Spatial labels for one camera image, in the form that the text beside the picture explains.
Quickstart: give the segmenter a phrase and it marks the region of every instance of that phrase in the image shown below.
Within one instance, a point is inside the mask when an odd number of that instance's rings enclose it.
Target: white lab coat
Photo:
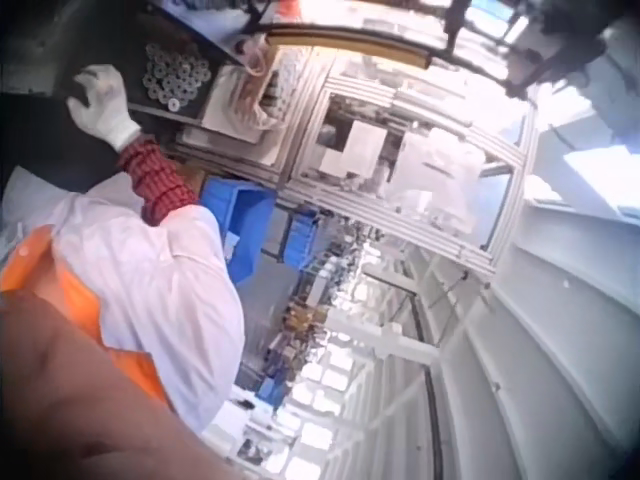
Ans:
[[[105,345],[151,354],[176,412],[200,433],[237,374],[242,306],[211,212],[187,206],[150,227],[141,206],[124,173],[81,195],[18,168],[3,198],[3,231],[26,236],[54,225],[55,255],[101,299]]]

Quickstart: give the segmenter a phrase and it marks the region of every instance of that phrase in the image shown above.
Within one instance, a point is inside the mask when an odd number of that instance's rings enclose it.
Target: blue plastic crate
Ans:
[[[294,214],[286,239],[283,261],[297,270],[302,270],[313,257],[313,243],[317,226],[313,224],[314,215]]]
[[[276,194],[251,182],[210,178],[202,189],[200,203],[216,217],[223,243],[228,232],[239,237],[227,263],[231,281],[238,285],[255,271]]]

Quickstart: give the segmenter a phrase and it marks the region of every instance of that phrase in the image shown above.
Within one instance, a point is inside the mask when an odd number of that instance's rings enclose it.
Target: white glove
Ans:
[[[67,99],[76,125],[121,152],[139,134],[140,125],[131,120],[122,76],[112,65],[91,65],[74,77],[89,99],[85,107],[75,98]]]

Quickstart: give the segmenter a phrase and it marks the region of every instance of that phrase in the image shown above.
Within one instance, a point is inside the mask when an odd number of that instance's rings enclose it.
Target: person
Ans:
[[[244,345],[218,224],[141,135],[120,73],[93,65],[75,80],[88,105],[67,100],[73,121],[110,144],[124,172],[78,194],[16,168],[2,202],[0,244],[12,253],[0,291],[46,299],[199,433],[227,397]]]
[[[49,302],[1,300],[2,478],[241,478]]]

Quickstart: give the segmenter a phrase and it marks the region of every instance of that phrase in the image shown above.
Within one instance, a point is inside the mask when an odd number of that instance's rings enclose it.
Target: skin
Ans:
[[[19,478],[241,478],[46,300],[0,300],[3,457]]]

